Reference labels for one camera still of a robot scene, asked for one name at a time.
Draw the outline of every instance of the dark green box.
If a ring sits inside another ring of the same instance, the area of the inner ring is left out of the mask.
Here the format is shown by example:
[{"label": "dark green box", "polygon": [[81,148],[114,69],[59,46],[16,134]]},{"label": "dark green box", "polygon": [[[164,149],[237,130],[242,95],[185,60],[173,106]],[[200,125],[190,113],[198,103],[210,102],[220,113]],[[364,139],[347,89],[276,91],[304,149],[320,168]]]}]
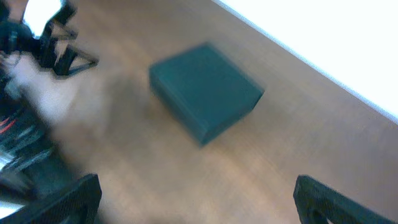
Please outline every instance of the dark green box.
[{"label": "dark green box", "polygon": [[264,92],[210,44],[156,63],[149,73],[154,93],[202,145],[248,114]]}]

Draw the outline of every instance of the green rectangular box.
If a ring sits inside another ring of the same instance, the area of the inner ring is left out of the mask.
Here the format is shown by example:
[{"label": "green rectangular box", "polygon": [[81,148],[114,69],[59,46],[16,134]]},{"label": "green rectangular box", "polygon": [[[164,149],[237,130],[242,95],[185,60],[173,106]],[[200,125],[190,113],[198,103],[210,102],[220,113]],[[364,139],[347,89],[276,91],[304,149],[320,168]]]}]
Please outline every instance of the green rectangular box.
[{"label": "green rectangular box", "polygon": [[203,44],[154,64],[150,87],[205,145],[248,114],[264,89],[211,44]]}]

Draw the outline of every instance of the white wall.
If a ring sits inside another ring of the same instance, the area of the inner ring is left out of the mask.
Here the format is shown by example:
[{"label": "white wall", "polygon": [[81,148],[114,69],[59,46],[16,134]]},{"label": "white wall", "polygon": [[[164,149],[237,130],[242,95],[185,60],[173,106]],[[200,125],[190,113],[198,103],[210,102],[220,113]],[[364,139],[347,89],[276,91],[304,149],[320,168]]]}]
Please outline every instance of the white wall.
[{"label": "white wall", "polygon": [[398,1],[217,3],[398,121]]}]

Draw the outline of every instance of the wooden surface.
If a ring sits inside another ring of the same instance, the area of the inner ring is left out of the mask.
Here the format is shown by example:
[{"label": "wooden surface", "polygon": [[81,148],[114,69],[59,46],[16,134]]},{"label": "wooden surface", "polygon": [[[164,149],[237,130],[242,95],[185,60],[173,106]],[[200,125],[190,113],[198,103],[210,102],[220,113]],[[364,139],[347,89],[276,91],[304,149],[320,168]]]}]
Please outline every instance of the wooden surface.
[{"label": "wooden surface", "polygon": [[[397,125],[314,69],[210,0],[77,6],[76,44],[98,67],[56,81],[27,75],[25,58],[17,72],[74,168],[99,174],[108,223],[299,223],[299,174],[398,221]],[[204,41],[266,93],[199,149],[147,78],[150,64]]]}]

